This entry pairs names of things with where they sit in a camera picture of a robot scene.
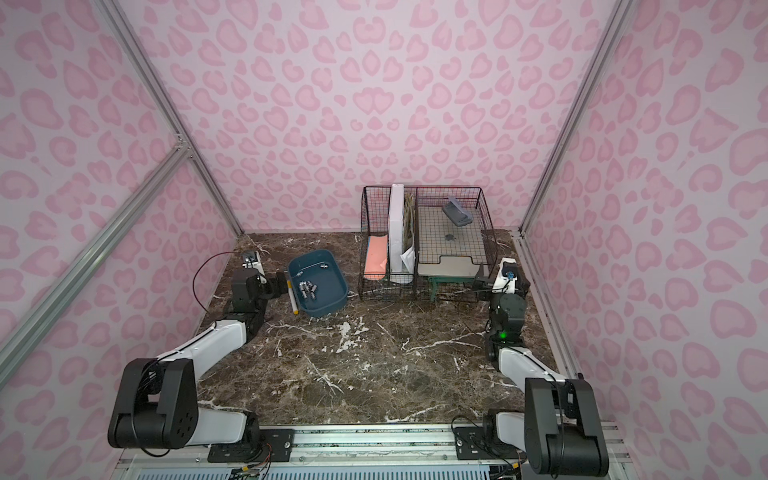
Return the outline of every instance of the black wire basket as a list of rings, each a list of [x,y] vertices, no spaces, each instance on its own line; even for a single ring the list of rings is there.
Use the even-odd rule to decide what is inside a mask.
[[[360,271],[358,293],[363,300],[448,300],[475,302],[472,281],[489,276],[496,264],[498,244],[488,204],[480,187],[406,186],[406,248],[415,251],[415,274],[366,275],[369,237],[389,230],[390,186],[362,190],[360,208]],[[473,221],[457,227],[442,212],[449,198],[472,213]]]

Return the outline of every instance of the wire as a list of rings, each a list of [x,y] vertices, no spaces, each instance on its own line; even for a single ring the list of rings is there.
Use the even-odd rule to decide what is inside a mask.
[[[493,477],[493,478],[501,478],[501,477],[503,477],[503,476],[504,476],[504,475],[505,475],[507,472],[509,472],[509,470],[510,470],[510,469],[511,469],[512,471],[514,471],[514,470],[515,470],[515,466],[514,466],[513,464],[511,464],[511,463],[507,462],[507,459],[506,459],[506,458],[502,458],[502,457],[501,457],[501,456],[500,456],[498,453],[494,453],[494,452],[492,452],[492,450],[493,450],[493,447],[492,447],[492,446],[490,446],[490,445],[488,445],[487,443],[485,443],[485,440],[484,440],[484,439],[478,439],[477,437],[475,437],[475,436],[471,435],[471,437],[470,437],[470,438],[474,439],[474,442],[471,442],[470,440],[468,440],[468,439],[465,439],[464,437],[462,437],[461,435],[459,435],[459,434],[458,434],[458,432],[455,430],[455,428],[454,428],[454,426],[453,426],[453,424],[456,422],[456,420],[457,420],[457,419],[464,419],[464,420],[467,420],[467,421],[469,421],[471,424],[473,424],[473,425],[474,425],[476,428],[478,428],[478,429],[479,429],[479,428],[481,428],[481,427],[480,427],[480,425],[478,425],[478,424],[474,423],[474,422],[473,422],[473,421],[472,421],[472,420],[471,420],[471,419],[470,419],[468,416],[465,416],[465,415],[457,415],[457,416],[453,417],[453,419],[451,420],[451,432],[453,433],[453,435],[456,435],[456,436],[457,436],[457,437],[459,437],[461,440],[464,440],[464,442],[466,442],[467,444],[470,444],[470,443],[474,443],[474,444],[475,444],[475,446],[476,446],[477,448],[481,449],[483,452],[485,452],[485,453],[489,454],[491,457],[497,458],[498,460],[502,460],[504,463],[506,463],[506,464],[508,465],[508,466],[507,466],[507,467],[506,467],[504,470],[502,470],[501,472],[499,472],[499,474],[498,474],[497,476]],[[517,453],[517,456],[518,456],[518,467],[519,467],[519,466],[520,466],[520,464],[521,464],[521,462],[522,462],[522,460],[520,459],[520,451],[518,450],[517,446],[515,446],[515,453]]]
[[[509,283],[511,281],[512,281],[512,279],[508,278],[506,283],[504,284],[504,286],[502,288],[484,288],[484,289],[480,289],[480,290],[473,290],[473,292],[475,292],[475,293],[478,293],[478,292],[503,293],[504,290],[506,290],[507,285],[509,285]]]
[[[219,252],[216,255],[212,255],[208,257],[208,260],[205,260],[202,265],[200,265],[200,268],[197,269],[197,272],[195,272],[194,276],[192,277],[192,295],[194,295],[194,299],[197,301],[197,305],[200,305],[200,307],[205,310],[205,313],[210,313],[207,308],[205,308],[205,305],[200,301],[199,298],[197,298],[197,292],[195,292],[194,289],[194,281],[197,279],[197,274],[200,273],[200,271],[203,269],[203,267],[206,265],[206,263],[210,262],[214,258],[218,257],[219,255],[227,255],[228,253],[237,253],[237,252]]]
[[[197,269],[197,272],[195,272],[194,276],[192,277],[192,295],[194,296],[194,299],[195,299],[195,301],[197,301],[197,305],[200,305],[200,308],[202,308],[203,310],[205,310],[205,313],[210,313],[210,311],[209,311],[207,308],[205,308],[205,305],[203,305],[203,303],[200,301],[200,299],[199,299],[199,298],[197,298],[197,292],[196,292],[196,291],[195,291],[195,289],[194,289],[194,282],[195,282],[195,280],[197,279],[197,274],[198,274],[198,273],[200,273],[200,271],[203,269],[203,267],[206,265],[206,263],[210,262],[211,260],[213,260],[214,258],[218,257],[219,255],[226,255],[226,254],[228,254],[228,253],[239,253],[239,252],[234,252],[234,251],[231,251],[231,252],[219,252],[219,253],[217,253],[216,255],[211,255],[210,257],[208,257],[208,259],[207,259],[207,260],[205,260],[205,261],[203,262],[203,264],[202,264],[202,265],[200,265],[200,268],[198,268],[198,269]],[[258,276],[260,276],[261,278],[263,278],[263,279],[264,279],[264,280],[267,282],[267,284],[269,284],[269,279],[267,279],[267,278],[264,276],[264,274],[263,274],[263,273],[261,273],[261,272],[259,271],[259,269],[257,269],[257,268],[254,268],[253,270],[256,272],[256,274],[257,274]]]
[[[560,437],[560,461],[558,462],[558,472],[552,474],[552,478],[557,478],[560,476],[560,472],[563,469],[563,459],[565,458],[565,421],[563,417],[563,399],[557,382],[554,382],[554,387],[558,392],[558,407],[560,408],[560,432],[558,433],[558,436]]]

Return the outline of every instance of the metal bracket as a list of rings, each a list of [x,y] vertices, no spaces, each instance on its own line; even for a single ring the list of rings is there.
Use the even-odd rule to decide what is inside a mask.
[[[456,427],[453,429],[453,438],[456,445],[456,458],[459,460],[492,460],[498,458],[518,459],[519,452],[512,445],[492,445],[490,452],[477,446],[478,441],[483,442],[485,432],[482,427]]]
[[[269,444],[270,448],[255,449],[245,443],[217,443],[210,446],[208,463],[261,463],[272,452],[271,462],[288,462],[293,450],[292,429],[262,430],[262,445]]]

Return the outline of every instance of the marble table surface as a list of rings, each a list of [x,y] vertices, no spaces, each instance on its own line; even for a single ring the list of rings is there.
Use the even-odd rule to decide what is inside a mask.
[[[511,237],[497,230],[499,258],[514,257]],[[268,273],[294,257],[326,248],[349,284],[349,301],[320,319],[293,315],[287,295],[271,300],[256,338],[200,380],[200,406],[250,410],[262,425],[450,422],[481,419],[488,409],[521,411],[523,395],[485,359],[488,304],[361,301],[356,294],[360,233],[243,235],[237,251],[259,250]],[[221,318],[230,259],[201,329]],[[523,338],[547,366],[554,357],[528,294]]]

